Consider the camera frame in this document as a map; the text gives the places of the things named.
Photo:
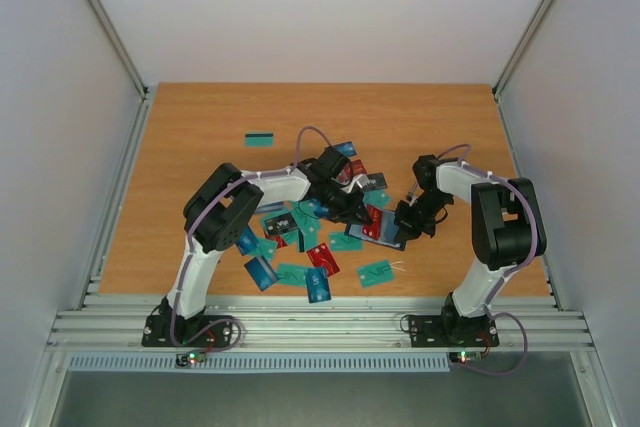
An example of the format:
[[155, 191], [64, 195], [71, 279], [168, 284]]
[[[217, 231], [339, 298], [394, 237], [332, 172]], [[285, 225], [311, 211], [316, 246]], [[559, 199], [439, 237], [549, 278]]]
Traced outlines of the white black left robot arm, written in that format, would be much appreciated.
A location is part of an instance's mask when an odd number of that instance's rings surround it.
[[222, 255], [240, 240], [258, 208], [312, 199], [328, 209], [331, 222], [371, 224], [357, 182], [342, 185], [337, 180], [348, 163], [329, 146], [317, 158], [279, 170], [252, 172], [231, 163], [220, 165], [183, 209], [185, 249], [176, 280], [155, 312], [159, 337], [181, 347], [204, 335], [210, 281]]

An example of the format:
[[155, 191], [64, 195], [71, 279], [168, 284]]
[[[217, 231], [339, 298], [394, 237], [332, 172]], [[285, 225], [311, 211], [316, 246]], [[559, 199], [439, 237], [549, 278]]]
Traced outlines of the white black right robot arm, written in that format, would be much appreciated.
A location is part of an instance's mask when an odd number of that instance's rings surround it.
[[471, 208], [475, 259], [435, 322], [427, 326], [444, 344], [465, 345], [489, 333], [493, 300], [517, 272], [546, 251], [535, 188], [529, 179], [504, 179], [460, 158], [423, 155], [412, 170], [422, 193], [398, 203], [396, 243], [422, 234], [434, 236], [440, 214], [456, 199]]

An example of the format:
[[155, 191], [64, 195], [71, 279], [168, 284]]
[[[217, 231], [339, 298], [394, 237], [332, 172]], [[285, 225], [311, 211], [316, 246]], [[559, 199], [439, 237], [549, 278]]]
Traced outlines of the dark blue card holder wallet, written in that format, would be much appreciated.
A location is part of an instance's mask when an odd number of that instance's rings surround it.
[[356, 224], [348, 224], [344, 233], [346, 235], [359, 238], [365, 242], [373, 243], [376, 245], [388, 247], [391, 249], [404, 251], [406, 242], [397, 242], [395, 240], [396, 234], [399, 232], [398, 226], [395, 224], [395, 215], [393, 211], [387, 209], [381, 209], [383, 211], [382, 227], [380, 238], [378, 240], [370, 239], [362, 234], [362, 226]]

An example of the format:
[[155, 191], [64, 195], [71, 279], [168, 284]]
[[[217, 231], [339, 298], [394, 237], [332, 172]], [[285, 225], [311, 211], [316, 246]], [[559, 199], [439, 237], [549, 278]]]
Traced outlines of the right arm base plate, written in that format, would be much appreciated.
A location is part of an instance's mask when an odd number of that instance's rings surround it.
[[498, 347], [495, 322], [486, 316], [445, 320], [436, 315], [409, 315], [408, 335], [413, 348]]

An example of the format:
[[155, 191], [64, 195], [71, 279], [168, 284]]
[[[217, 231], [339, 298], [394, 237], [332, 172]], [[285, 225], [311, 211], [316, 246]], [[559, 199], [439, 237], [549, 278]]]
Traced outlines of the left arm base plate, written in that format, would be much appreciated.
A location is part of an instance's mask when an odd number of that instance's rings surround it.
[[178, 316], [173, 334], [171, 318], [148, 316], [143, 328], [141, 345], [153, 348], [206, 348], [224, 349], [231, 345], [238, 328], [229, 316], [202, 315], [189, 320]]

